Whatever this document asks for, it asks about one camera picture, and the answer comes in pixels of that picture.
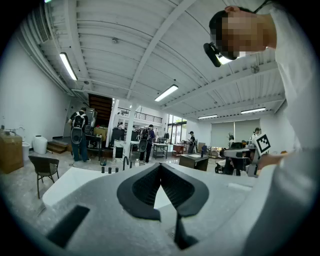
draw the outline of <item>white ceiling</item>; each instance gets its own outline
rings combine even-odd
[[[254,10],[263,0],[52,0],[45,6],[52,40],[39,47],[70,89],[189,118],[257,107],[274,112],[284,87],[272,49],[219,68],[203,50],[211,17],[239,2]],[[59,52],[67,53],[77,82]],[[259,67],[257,74],[252,66]],[[178,90],[154,101],[173,83]]]

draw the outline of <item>railing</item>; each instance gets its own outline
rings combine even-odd
[[[118,107],[117,114],[128,117],[130,115],[130,111],[131,111],[130,109]],[[145,114],[145,113],[141,113],[141,112],[134,112],[134,117],[137,119],[141,119],[141,120],[152,121],[152,122],[160,123],[160,124],[162,123],[161,117],[150,115],[150,114]]]

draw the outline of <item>jeans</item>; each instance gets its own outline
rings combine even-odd
[[[86,135],[85,132],[82,132],[82,138],[80,144],[74,144],[72,141],[72,153],[73,153],[73,158],[75,162],[79,161],[79,153],[78,153],[78,148],[80,147],[80,152],[82,156],[82,160],[88,161],[88,151],[87,151],[87,142],[86,142]]]
[[[152,149],[152,144],[150,144],[148,142],[148,144],[146,145],[146,149],[145,149],[145,152],[141,152],[140,153],[140,161],[143,161],[144,160],[144,157],[145,157],[145,162],[148,163],[149,162],[149,157],[150,157],[150,153],[151,153],[151,149]]]

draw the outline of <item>trash can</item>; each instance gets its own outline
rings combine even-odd
[[[47,153],[47,144],[48,140],[45,137],[42,137],[40,135],[36,135],[33,138],[32,146],[33,146],[33,151],[44,155]]]
[[[29,148],[30,144],[27,142],[22,142],[22,158],[23,161],[29,160]]]

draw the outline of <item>man with backpack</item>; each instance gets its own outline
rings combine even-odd
[[[190,135],[191,135],[191,138],[190,138],[190,141],[189,141],[188,154],[191,154],[191,153],[194,152],[194,148],[195,148],[195,145],[196,145],[196,138],[194,136],[194,132],[190,131]]]
[[[146,138],[146,140],[147,140],[147,145],[146,145],[146,149],[145,149],[146,154],[144,151],[141,152],[139,160],[140,160],[140,162],[142,162],[145,157],[145,162],[148,163],[151,149],[152,149],[152,143],[154,142],[154,139],[155,139],[154,126],[152,124],[150,124],[147,129],[143,130],[143,132],[141,134],[141,139],[143,140],[144,138]]]
[[[88,116],[86,108],[82,107],[79,112],[74,112],[68,123],[71,126],[71,144],[72,153],[75,162],[79,161],[78,145],[80,145],[80,153],[84,162],[90,162],[88,158],[87,142],[85,135],[85,127],[88,124]]]

